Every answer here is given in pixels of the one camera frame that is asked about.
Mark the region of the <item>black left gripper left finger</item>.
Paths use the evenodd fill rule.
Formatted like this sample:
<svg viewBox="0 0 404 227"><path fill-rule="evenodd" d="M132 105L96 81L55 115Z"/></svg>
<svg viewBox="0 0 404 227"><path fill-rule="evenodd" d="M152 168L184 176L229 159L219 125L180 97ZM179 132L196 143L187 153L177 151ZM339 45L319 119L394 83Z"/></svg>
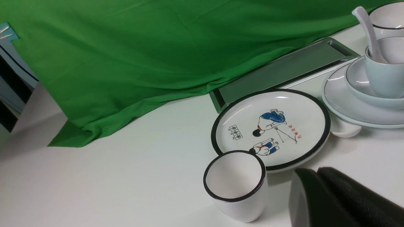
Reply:
<svg viewBox="0 0 404 227"><path fill-rule="evenodd" d="M293 227L359 227L315 171L294 170L289 196Z"/></svg>

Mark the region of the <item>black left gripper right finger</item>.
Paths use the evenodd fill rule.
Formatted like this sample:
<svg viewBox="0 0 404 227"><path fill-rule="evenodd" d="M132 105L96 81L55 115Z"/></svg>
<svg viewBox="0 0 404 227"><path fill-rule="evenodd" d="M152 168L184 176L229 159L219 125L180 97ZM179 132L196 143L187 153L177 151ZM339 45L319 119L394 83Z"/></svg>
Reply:
<svg viewBox="0 0 404 227"><path fill-rule="evenodd" d="M332 167L321 167L317 174L337 201L362 227L402 227L403 207L370 190Z"/></svg>

